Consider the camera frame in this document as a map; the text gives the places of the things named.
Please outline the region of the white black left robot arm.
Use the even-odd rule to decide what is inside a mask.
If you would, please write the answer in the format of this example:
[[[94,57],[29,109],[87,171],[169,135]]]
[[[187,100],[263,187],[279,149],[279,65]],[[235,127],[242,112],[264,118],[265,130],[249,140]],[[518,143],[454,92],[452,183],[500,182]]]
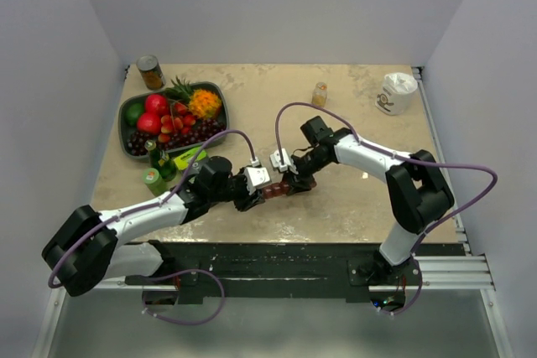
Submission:
[[[233,174],[230,161],[211,157],[186,171],[177,190],[151,200],[103,211],[83,205],[41,253],[52,271],[50,286],[63,287],[76,297],[108,278],[145,276],[165,284],[173,277],[174,264],[155,245],[139,243],[139,237],[194,221],[219,203],[232,202],[239,211],[249,210],[263,203],[261,189],[269,182],[269,172],[261,165]]]

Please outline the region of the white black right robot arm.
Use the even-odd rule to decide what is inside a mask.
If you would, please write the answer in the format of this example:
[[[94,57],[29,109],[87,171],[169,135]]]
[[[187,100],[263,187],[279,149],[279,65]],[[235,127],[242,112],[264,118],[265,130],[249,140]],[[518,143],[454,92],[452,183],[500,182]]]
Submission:
[[[348,128],[332,131],[321,117],[310,119],[300,130],[311,150],[291,159],[299,179],[309,183],[318,171],[339,163],[370,174],[387,185],[395,223],[378,249],[373,273],[380,283],[394,284],[403,276],[403,263],[410,258],[425,228],[454,205],[453,194],[434,157],[420,150],[404,153],[404,159],[399,161],[393,150],[377,144],[368,146],[356,140]]]

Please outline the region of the clear pill bottle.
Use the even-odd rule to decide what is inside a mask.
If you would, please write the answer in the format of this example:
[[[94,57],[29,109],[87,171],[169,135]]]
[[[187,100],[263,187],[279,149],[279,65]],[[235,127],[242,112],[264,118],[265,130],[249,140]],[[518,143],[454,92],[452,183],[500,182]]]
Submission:
[[[312,91],[311,104],[314,106],[324,107],[327,100],[327,85],[324,82],[318,82]]]

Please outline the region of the red weekly pill organizer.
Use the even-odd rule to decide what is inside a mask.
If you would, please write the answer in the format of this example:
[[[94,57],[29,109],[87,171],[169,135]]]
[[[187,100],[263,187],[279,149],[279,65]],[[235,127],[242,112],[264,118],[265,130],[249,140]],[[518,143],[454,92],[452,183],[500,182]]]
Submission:
[[[269,184],[264,186],[262,191],[262,196],[265,200],[270,200],[276,197],[287,195],[289,193],[289,184],[285,181],[281,181],[274,184]]]

